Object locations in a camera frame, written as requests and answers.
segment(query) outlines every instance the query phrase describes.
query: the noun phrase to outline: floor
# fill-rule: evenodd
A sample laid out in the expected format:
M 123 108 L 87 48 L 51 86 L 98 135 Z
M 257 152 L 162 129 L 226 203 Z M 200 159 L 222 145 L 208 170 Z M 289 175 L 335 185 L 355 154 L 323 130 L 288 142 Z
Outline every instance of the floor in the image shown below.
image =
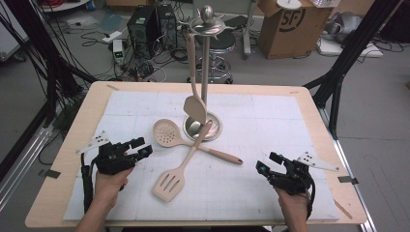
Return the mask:
M 95 30 L 122 31 L 130 13 L 82 8 L 57 14 L 60 20 L 90 15 L 99 23 Z M 260 17 L 253 30 L 259 30 Z M 65 34 L 73 55 L 91 74 L 101 80 L 113 75 L 112 54 L 105 44 L 83 47 L 80 36 L 88 31 Z M 231 63 L 234 84 L 301 86 L 326 73 L 337 59 L 313 51 L 303 59 L 266 60 L 259 48 L 242 59 L 241 41 L 226 54 Z M 356 62 L 347 74 L 341 93 L 337 133 L 377 231 L 407 231 L 410 227 L 410 49 L 384 51 L 381 58 Z M 186 82 L 187 65 L 178 62 L 162 67 L 157 81 Z M 40 81 L 29 61 L 0 63 L 0 158 L 3 159 L 44 104 Z M 58 135 L 41 153 L 43 163 L 53 162 L 63 140 Z M 72 229 L 29 229 L 24 221 L 44 181 L 44 165 L 34 161 L 7 205 L 0 212 L 1 231 L 72 231 Z M 310 231 L 360 231 L 357 226 L 311 226 Z

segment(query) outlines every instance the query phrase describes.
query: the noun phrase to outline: wooden slotted spoon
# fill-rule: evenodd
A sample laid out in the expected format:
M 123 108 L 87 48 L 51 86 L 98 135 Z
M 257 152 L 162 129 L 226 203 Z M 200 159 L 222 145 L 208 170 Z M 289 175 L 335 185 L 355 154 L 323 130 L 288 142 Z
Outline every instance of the wooden slotted spoon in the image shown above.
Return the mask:
M 162 147 L 174 147 L 177 145 L 191 147 L 193 145 L 193 143 L 182 138 L 178 126 L 169 119 L 158 120 L 153 126 L 153 135 L 155 140 L 162 145 Z M 199 145 L 197 149 L 228 162 L 240 165 L 244 163 L 241 159 L 218 150 L 210 149 L 201 145 Z
M 205 138 L 209 129 L 212 126 L 212 120 L 209 120 L 199 132 L 198 137 L 195 139 L 193 146 L 190 148 L 190 152 L 185 157 L 181 165 L 175 169 L 162 172 L 157 182 L 153 187 L 153 193 L 164 201 L 171 201 L 184 187 L 185 178 L 184 171 L 193 153 L 196 151 L 199 144 Z

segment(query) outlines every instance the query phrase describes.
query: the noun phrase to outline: electronic equipment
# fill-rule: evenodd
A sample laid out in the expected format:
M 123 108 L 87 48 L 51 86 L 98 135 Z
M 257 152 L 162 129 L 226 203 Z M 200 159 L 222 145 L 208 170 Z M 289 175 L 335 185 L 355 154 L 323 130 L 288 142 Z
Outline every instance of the electronic equipment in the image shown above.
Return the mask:
M 177 47 L 177 18 L 169 4 L 157 5 L 158 22 L 162 34 L 162 48 L 171 50 Z
M 324 29 L 326 35 L 323 37 L 345 44 L 345 40 L 349 39 L 349 35 L 351 37 L 361 22 L 362 19 L 351 12 L 335 13 L 326 23 Z
M 114 40 L 112 42 L 112 54 L 114 55 L 114 59 L 117 64 L 124 64 L 124 48 L 122 40 Z
M 135 56 L 144 59 L 153 58 L 155 55 L 154 42 L 161 35 L 155 7 L 137 6 L 127 27 Z

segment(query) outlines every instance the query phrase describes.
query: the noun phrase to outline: label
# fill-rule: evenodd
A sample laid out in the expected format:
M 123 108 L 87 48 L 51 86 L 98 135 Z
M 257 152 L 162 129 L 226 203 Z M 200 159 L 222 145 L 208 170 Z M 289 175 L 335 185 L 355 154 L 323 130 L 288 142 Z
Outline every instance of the label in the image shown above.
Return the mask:
M 280 20 L 280 32 L 291 32 L 298 28 L 304 20 L 306 9 L 296 11 L 284 11 Z
M 135 21 L 135 24 L 144 24 L 144 22 L 145 22 L 145 17 L 141 17 L 141 18 L 138 18 L 138 19 Z

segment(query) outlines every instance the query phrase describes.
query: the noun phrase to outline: computer tower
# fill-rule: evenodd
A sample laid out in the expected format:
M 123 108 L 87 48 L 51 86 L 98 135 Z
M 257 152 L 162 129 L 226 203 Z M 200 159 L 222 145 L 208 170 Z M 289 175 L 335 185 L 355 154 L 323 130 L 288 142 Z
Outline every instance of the computer tower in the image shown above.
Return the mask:
M 157 22 L 157 12 L 153 6 L 139 5 L 127 23 L 132 47 L 136 57 L 154 57 L 154 42 L 161 36 Z
M 177 18 L 170 4 L 157 5 L 158 21 L 161 28 L 161 42 L 164 50 L 171 50 L 177 45 Z

